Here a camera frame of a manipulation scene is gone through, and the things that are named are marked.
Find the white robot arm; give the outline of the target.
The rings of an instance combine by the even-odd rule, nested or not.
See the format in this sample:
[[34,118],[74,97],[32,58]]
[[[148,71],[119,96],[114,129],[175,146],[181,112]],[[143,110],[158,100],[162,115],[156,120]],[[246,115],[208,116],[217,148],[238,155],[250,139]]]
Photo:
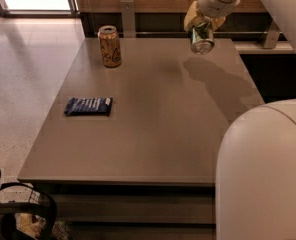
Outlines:
[[[296,0],[260,0],[296,53]],[[210,51],[214,31],[240,0],[196,0],[184,20],[191,49]],[[296,240],[296,99],[236,119],[221,142],[215,178],[216,240]]]

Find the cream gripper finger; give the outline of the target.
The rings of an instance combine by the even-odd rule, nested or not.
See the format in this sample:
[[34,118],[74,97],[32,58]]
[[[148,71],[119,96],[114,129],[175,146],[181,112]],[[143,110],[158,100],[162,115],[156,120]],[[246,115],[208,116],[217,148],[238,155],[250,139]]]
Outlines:
[[219,29],[224,24],[225,21],[226,21],[226,18],[225,17],[215,18],[212,21],[212,29],[214,31],[216,31],[217,29]]
[[194,26],[198,26],[203,22],[204,22],[204,16],[200,12],[199,4],[197,1],[194,1],[190,5],[186,13],[186,16],[184,18],[184,30],[188,32],[191,28],[193,28]]

